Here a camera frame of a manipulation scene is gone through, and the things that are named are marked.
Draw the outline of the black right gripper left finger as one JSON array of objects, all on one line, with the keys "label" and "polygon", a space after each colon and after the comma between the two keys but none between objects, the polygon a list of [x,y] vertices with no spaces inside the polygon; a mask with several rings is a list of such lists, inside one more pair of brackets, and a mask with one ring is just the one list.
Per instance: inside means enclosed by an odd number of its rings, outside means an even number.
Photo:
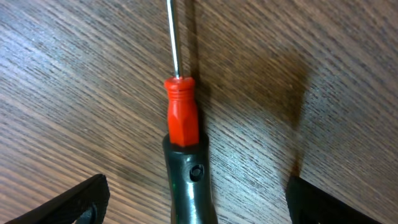
[{"label": "black right gripper left finger", "polygon": [[96,174],[6,224],[102,224],[109,198],[106,176]]}]

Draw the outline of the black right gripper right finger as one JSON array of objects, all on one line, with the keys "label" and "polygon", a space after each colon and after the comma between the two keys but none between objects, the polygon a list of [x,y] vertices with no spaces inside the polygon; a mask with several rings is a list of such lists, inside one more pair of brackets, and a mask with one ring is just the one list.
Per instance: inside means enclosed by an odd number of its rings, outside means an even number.
[{"label": "black right gripper right finger", "polygon": [[289,178],[285,196],[293,224],[380,224],[298,176]]}]

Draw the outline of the red black handled screwdriver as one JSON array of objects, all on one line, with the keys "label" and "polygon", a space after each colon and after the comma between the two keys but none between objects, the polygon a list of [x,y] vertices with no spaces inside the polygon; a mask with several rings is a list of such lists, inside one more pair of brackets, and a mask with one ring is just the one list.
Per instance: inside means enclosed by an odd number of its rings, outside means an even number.
[{"label": "red black handled screwdriver", "polygon": [[200,131],[195,80],[183,75],[178,12],[167,0],[173,77],[165,81],[169,132],[162,142],[170,185],[172,223],[217,223],[211,194],[209,138]]}]

